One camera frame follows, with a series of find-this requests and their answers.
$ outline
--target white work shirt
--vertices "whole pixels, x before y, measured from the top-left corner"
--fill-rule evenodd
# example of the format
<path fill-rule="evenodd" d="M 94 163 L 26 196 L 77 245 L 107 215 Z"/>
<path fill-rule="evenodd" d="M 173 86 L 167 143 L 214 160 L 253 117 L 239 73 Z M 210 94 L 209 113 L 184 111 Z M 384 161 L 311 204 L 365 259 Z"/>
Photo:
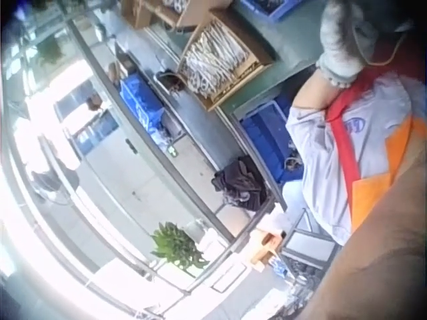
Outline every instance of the white work shirt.
<path fill-rule="evenodd" d="M 343 120 L 361 178 L 388 171 L 385 140 L 411 112 L 426 119 L 425 91 L 417 80 L 387 73 L 345 111 Z M 304 162 L 302 183 L 308 207 L 322 228 L 344 245 L 352 223 L 346 182 L 325 111 L 292 107 L 286 127 Z"/>

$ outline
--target wooden crate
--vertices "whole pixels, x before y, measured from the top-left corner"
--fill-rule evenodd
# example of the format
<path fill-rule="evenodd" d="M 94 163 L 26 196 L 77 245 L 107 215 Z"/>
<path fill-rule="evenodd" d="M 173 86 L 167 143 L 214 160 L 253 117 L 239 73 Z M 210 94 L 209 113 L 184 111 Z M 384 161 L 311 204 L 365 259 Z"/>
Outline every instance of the wooden crate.
<path fill-rule="evenodd" d="M 162 0 L 142 0 L 145 7 L 156 14 L 161 20 L 175 28 L 193 27 L 203 21 L 211 9 L 225 9 L 233 0 L 189 0 L 187 8 L 180 15 L 172 8 L 166 7 Z"/>
<path fill-rule="evenodd" d="M 138 30 L 150 25 L 153 13 L 144 7 L 142 0 L 121 0 L 121 16 Z"/>
<path fill-rule="evenodd" d="M 201 32 L 213 20 L 218 21 L 229 30 L 230 34 L 234 36 L 236 41 L 249 53 L 249 57 L 236 70 L 234 70 L 234 81 L 232 83 L 226 83 L 225 85 L 223 85 L 223 87 L 218 91 L 218 93 L 215 96 L 211 97 L 211 99 L 206 99 L 205 97 L 194 93 L 207 111 L 214 110 L 216 107 L 221 105 L 238 89 L 242 88 L 246 83 L 248 83 L 254 77 L 259 75 L 262 71 L 264 71 L 273 63 L 273 59 L 262 47 L 262 44 L 259 43 L 259 41 L 256 41 L 248 34 L 244 27 L 238 23 L 238 19 L 236 19 L 236 16 L 232 12 L 214 9 L 211 10 L 205 16 L 205 19 L 198 25 L 197 29 L 193 32 L 193 35 L 191 36 L 187 46 L 183 51 L 181 61 L 179 62 L 177 68 L 177 73 L 184 81 L 186 81 L 187 79 L 185 78 L 185 75 L 183 75 L 181 72 L 183 58 L 185 57 L 185 54 L 189 50 L 191 44 L 199 39 Z"/>

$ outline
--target white cotton glove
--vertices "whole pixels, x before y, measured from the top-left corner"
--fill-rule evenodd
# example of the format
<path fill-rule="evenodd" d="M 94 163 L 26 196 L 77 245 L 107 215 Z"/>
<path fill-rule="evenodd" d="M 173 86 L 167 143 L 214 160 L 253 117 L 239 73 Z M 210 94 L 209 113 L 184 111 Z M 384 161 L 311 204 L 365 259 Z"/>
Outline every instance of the white cotton glove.
<path fill-rule="evenodd" d="M 316 65 L 333 86 L 349 87 L 372 56 L 377 37 L 358 7 L 347 0 L 328 0 L 320 26 L 324 52 Z"/>

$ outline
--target orange vest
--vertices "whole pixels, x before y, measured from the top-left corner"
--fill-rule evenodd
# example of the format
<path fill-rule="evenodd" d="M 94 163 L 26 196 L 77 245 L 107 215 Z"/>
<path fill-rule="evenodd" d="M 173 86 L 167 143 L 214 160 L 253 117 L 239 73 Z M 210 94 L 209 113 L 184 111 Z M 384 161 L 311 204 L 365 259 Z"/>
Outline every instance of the orange vest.
<path fill-rule="evenodd" d="M 384 61 L 391 56 L 392 52 L 393 46 L 382 43 L 376 48 L 374 60 Z M 405 41 L 390 64 L 365 68 L 352 86 L 343 91 L 328 109 L 326 120 L 330 123 L 336 140 L 338 157 L 346 181 L 353 231 L 363 223 L 369 212 L 393 183 L 405 156 L 411 134 L 415 133 L 425 139 L 427 127 L 422 119 L 409 115 L 385 142 L 389 172 L 361 179 L 353 144 L 350 134 L 344 126 L 342 114 L 348 106 L 372 88 L 377 78 L 389 71 L 395 71 L 399 75 L 415 78 L 425 83 L 425 61 L 420 57 L 416 48 L 412 47 L 409 41 Z"/>

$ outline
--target blue plastic bin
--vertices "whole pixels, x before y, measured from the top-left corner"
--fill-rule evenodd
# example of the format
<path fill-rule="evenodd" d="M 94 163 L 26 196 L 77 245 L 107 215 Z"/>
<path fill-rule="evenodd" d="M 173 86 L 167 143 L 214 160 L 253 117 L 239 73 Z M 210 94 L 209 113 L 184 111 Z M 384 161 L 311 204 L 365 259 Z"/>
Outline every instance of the blue plastic bin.
<path fill-rule="evenodd" d="M 165 109 L 150 86 L 137 73 L 121 80 L 120 95 L 145 130 L 157 127 Z"/>
<path fill-rule="evenodd" d="M 246 7 L 251 9 L 254 13 L 264 17 L 265 19 L 272 21 L 272 22 L 278 22 L 281 18 L 284 17 L 286 13 L 291 11 L 294 7 L 299 5 L 301 2 L 305 0 L 284 0 L 277 9 L 275 9 L 272 12 L 267 12 L 259 3 L 259 1 L 256 0 L 240 0 Z"/>
<path fill-rule="evenodd" d="M 260 105 L 240 121 L 278 185 L 302 179 L 304 172 L 303 167 L 295 171 L 288 171 L 284 167 L 285 159 L 292 152 L 289 148 L 290 136 L 286 130 L 290 106 L 288 99 L 280 95 Z"/>

